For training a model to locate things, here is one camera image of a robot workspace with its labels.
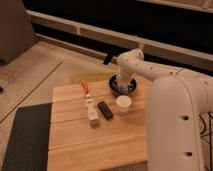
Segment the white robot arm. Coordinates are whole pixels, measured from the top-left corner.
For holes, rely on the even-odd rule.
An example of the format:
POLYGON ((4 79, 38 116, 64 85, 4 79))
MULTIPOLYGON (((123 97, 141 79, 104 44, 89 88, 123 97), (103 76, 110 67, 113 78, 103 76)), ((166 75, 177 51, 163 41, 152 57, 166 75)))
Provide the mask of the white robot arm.
POLYGON ((133 74, 151 81, 145 97, 148 171, 205 171, 199 116, 213 112, 213 76, 147 62, 140 49, 122 53, 118 85, 133 74))

